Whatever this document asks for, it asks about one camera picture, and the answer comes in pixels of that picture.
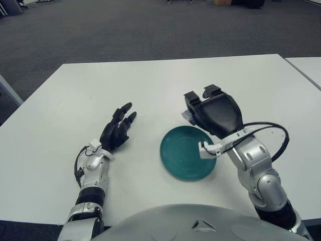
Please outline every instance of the wire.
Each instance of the wire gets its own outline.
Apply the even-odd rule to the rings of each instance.
[[[80,150],[80,152],[78,153],[78,155],[77,155],[77,157],[76,157],[75,165],[74,165],[74,174],[75,174],[75,175],[78,173],[78,170],[77,170],[78,158],[79,158],[80,154],[81,154],[83,151],[85,151],[85,150],[87,151],[87,148],[88,148],[88,147],[89,147],[89,146],[84,146],[84,147]],[[80,180],[77,178],[77,176],[76,176],[76,181],[77,181],[79,187],[81,187]]]
[[[285,151],[285,149],[286,149],[286,147],[287,147],[287,145],[288,145],[288,143],[290,141],[289,134],[288,134],[287,130],[283,126],[281,126],[279,124],[276,124],[276,123],[272,123],[272,122],[251,122],[251,123],[244,124],[245,127],[254,126],[254,125],[269,125],[269,126],[262,127],[262,128],[259,128],[259,129],[255,130],[255,131],[252,131],[252,132],[248,133],[247,135],[245,135],[242,138],[240,138],[235,145],[232,145],[232,147],[230,147],[230,148],[226,149],[225,151],[223,151],[222,154],[225,153],[225,152],[228,152],[229,150],[231,150],[233,148],[235,148],[238,144],[242,143],[242,141],[244,141],[245,139],[249,138],[250,136],[252,136],[256,132],[259,132],[259,131],[267,129],[267,128],[279,128],[279,129],[282,129],[284,131],[285,138],[284,138],[284,141],[283,141],[281,147],[279,148],[279,150],[271,158],[272,162],[274,162],[276,159],[278,159],[283,154],[283,152]],[[204,149],[208,154],[210,154],[212,156],[216,156],[216,154],[209,152],[207,150],[207,148],[204,147]]]

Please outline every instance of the black joint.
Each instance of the black joint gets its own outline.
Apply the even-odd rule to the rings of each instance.
[[[203,93],[203,98],[213,97],[221,92],[222,92],[221,88],[217,87],[216,85],[211,84],[211,85],[205,87],[205,91]]]
[[[296,223],[296,215],[289,200],[279,211],[266,212],[257,208],[255,209],[262,220],[286,230],[290,230]]]
[[[77,220],[83,220],[83,219],[89,219],[89,218],[94,218],[96,217],[97,219],[102,218],[101,210],[98,207],[95,207],[95,210],[93,212],[84,212],[84,213],[78,213],[75,215],[72,215],[68,222],[70,221],[77,221]]]
[[[79,193],[76,205],[84,202],[94,202],[104,205],[105,192],[99,187],[87,187]]]
[[[104,232],[104,222],[101,218],[95,220],[94,227],[92,229],[91,238],[98,236]]]

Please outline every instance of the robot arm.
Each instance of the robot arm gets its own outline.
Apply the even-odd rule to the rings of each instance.
[[[218,136],[215,145],[199,143],[202,159],[211,159],[227,153],[238,169],[238,178],[249,192],[249,197],[258,215],[264,221],[287,229],[312,240],[298,213],[292,208],[280,176],[272,168],[272,162],[285,150],[289,141],[287,131],[273,123],[263,128],[251,128],[243,124],[241,111],[234,99],[220,88],[210,85],[205,88],[203,102],[194,92],[185,95],[188,110],[183,116],[193,125]],[[254,133],[265,128],[277,127],[286,133],[280,150],[271,157],[267,148],[254,137]]]
[[[78,154],[75,177],[80,192],[58,241],[88,241],[104,231],[102,216],[108,184],[108,165],[113,160],[111,152],[128,140],[127,130],[135,119],[136,112],[124,120],[123,118],[131,106],[128,103],[117,109],[100,140],[92,140]]]

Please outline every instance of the teal plate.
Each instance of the teal plate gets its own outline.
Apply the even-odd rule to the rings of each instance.
[[[211,138],[195,127],[170,130],[160,144],[160,158],[166,169],[183,180],[200,180],[211,173],[216,159],[201,159],[198,142],[213,144]]]

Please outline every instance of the gray carpet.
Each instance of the gray carpet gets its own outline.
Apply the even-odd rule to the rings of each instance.
[[[320,56],[321,7],[267,0],[59,0],[0,19],[0,73],[27,99],[61,64],[278,53]],[[0,97],[0,123],[16,107]]]

